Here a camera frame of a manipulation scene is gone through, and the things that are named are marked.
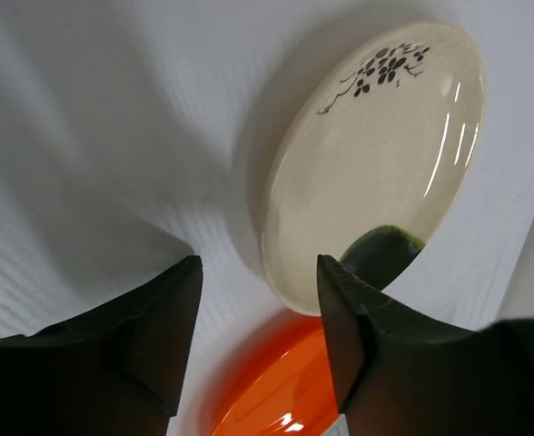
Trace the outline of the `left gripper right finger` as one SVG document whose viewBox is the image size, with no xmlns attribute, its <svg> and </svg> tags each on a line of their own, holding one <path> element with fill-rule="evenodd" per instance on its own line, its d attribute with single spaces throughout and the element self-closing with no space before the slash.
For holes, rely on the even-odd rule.
<svg viewBox="0 0 534 436">
<path fill-rule="evenodd" d="M 351 435 L 534 435 L 534 318 L 476 332 L 372 289 L 329 255 L 317 285 Z"/>
</svg>

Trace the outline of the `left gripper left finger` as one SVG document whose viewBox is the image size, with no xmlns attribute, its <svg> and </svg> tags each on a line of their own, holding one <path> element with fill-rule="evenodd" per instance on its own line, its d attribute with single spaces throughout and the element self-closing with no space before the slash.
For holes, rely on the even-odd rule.
<svg viewBox="0 0 534 436">
<path fill-rule="evenodd" d="M 0 435 L 165 434 L 202 287 L 190 255 L 89 312 L 0 339 Z"/>
</svg>

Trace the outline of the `orange plastic plate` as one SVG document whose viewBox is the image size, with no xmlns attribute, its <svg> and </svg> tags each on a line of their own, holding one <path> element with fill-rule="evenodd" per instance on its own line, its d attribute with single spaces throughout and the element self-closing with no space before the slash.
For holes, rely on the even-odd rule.
<svg viewBox="0 0 534 436">
<path fill-rule="evenodd" d="M 207 435 L 322 435 L 339 418 L 321 319 L 292 314 L 224 367 Z"/>
</svg>

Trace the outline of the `cream plate with green spot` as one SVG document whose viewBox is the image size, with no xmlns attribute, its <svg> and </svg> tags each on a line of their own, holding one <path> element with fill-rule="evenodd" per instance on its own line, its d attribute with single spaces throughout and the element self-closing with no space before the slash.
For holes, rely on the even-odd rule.
<svg viewBox="0 0 534 436">
<path fill-rule="evenodd" d="M 463 183 L 484 108 L 480 52 L 455 25 L 404 25 L 343 57 L 294 117 L 262 191 L 262 268 L 282 303 L 319 315 L 318 256 L 341 258 L 376 228 L 427 242 Z"/>
</svg>

